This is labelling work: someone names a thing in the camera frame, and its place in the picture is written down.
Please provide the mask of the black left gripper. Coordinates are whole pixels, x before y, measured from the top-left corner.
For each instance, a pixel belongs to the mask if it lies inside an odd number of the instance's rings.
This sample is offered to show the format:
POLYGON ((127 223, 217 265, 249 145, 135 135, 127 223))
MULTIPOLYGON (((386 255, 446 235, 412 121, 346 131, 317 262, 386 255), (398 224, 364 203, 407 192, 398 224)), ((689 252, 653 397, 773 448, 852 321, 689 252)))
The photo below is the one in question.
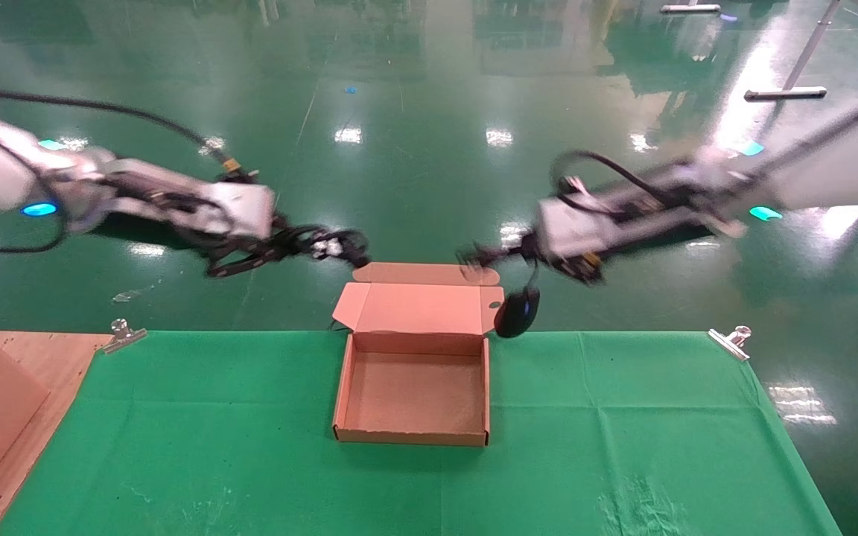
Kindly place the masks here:
MULTIPOLYGON (((283 226, 273 231, 266 240, 229 238, 224 244, 205 251, 205 275, 227 278, 296 257, 303 252, 299 242, 307 233, 307 226, 283 226)), ((314 261, 334 259, 350 265, 354 270, 371 262, 364 250, 368 246, 367 238, 355 229, 316 227, 309 231, 302 242, 306 247, 303 254, 314 261)))

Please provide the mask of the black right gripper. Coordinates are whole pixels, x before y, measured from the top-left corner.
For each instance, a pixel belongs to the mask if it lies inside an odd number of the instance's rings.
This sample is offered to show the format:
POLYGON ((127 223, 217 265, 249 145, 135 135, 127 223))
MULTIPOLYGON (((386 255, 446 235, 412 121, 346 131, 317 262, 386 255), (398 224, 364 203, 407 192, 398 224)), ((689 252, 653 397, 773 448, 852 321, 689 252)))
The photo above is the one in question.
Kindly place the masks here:
POLYGON ((460 250, 460 264, 468 268, 498 270, 510 264, 544 264, 580 284, 599 284, 603 280, 603 258, 595 253, 582 253, 569 258, 549 258, 539 248, 537 235, 526 234, 521 246, 488 246, 479 242, 460 250))

